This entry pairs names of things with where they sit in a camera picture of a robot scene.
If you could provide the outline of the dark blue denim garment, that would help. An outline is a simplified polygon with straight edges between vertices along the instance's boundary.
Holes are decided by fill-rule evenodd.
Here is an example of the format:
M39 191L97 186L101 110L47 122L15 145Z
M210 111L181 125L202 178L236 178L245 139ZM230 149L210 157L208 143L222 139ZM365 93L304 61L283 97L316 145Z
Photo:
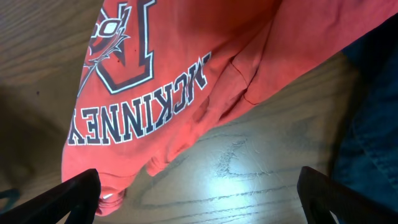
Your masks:
M345 134L331 177L397 210L397 16L343 53L368 86Z

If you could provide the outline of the orange printed t-shirt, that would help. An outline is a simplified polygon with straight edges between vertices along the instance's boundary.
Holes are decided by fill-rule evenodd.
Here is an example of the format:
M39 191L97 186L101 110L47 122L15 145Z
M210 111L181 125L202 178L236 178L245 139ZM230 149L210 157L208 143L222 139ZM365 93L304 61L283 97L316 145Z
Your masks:
M377 27L393 0L105 0L83 63L62 179L96 169L95 214Z

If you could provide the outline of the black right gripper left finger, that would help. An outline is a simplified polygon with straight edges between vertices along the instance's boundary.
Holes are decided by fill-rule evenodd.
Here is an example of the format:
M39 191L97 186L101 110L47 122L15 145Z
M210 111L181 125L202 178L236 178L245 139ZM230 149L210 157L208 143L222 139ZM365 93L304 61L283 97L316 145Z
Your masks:
M88 169L3 213L1 223L53 224L66 217L66 223L92 224L100 192L97 170Z

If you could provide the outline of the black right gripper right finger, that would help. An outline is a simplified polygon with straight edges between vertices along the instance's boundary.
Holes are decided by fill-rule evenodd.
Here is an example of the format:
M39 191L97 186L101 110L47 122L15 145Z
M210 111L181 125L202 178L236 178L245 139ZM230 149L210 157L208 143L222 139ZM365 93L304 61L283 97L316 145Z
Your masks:
M303 166L297 192L308 223L397 223L397 212Z

